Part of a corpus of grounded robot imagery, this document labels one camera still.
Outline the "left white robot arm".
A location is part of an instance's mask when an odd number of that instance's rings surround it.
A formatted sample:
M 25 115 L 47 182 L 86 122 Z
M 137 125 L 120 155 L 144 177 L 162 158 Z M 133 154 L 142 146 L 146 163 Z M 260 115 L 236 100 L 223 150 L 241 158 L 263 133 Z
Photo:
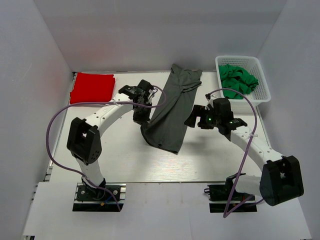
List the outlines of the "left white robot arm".
M 123 86 L 110 101 L 98 111 L 83 119 L 71 121 L 67 149 L 76 158 L 85 185 L 96 189 L 106 184 L 98 158 L 102 153 L 101 137 L 124 114 L 133 111 L 133 121 L 139 125 L 150 121 L 154 86 L 141 80 L 137 86 Z

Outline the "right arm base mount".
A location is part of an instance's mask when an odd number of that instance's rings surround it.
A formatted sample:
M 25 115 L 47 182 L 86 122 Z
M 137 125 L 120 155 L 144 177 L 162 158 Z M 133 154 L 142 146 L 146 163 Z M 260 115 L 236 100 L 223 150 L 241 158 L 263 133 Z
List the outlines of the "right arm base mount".
M 209 199 L 209 211 L 210 213 L 223 213 L 227 205 L 229 193 L 226 190 L 225 184 L 209 184 L 204 190 L 204 194 L 208 195 Z M 248 198 L 250 195 L 247 193 L 234 192 L 227 211 L 236 207 L 240 202 Z M 239 208 L 237 208 L 234 213 L 256 213 L 256 199 L 253 196 Z

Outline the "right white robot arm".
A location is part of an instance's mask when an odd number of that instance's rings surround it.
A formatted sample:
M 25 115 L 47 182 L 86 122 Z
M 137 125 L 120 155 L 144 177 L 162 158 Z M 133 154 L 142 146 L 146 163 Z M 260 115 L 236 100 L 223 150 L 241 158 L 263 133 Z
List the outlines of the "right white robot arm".
M 228 198 L 243 201 L 254 195 L 262 197 L 268 205 L 276 206 L 304 194 L 299 160 L 293 155 L 284 156 L 254 135 L 244 120 L 234 117 L 228 99 L 211 99 L 206 106 L 194 105 L 184 124 L 204 130 L 217 128 L 221 135 L 246 152 L 261 170 L 261 176 L 234 174 L 227 177 L 223 185 L 209 185 L 204 192 L 210 195 L 211 201 Z

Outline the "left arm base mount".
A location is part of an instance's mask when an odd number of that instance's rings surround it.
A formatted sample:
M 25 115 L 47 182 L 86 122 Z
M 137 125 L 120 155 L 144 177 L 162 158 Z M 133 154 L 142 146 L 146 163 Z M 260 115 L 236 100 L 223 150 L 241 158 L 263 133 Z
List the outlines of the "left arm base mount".
M 125 183 L 110 183 L 105 186 L 115 196 L 118 205 L 114 198 L 107 191 L 99 191 L 95 195 L 83 183 L 78 183 L 75 189 L 73 212 L 119 212 L 125 203 L 126 184 Z

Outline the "dark grey t-shirt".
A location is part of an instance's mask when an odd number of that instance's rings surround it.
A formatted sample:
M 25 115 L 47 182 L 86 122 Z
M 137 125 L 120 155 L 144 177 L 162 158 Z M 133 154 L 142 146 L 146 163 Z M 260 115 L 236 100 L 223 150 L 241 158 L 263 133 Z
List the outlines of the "dark grey t-shirt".
M 184 122 L 192 112 L 202 73 L 176 64 L 171 66 L 159 99 L 162 102 L 166 98 L 165 103 L 154 110 L 149 123 L 140 127 L 147 144 L 174 154 L 180 151 L 187 131 Z

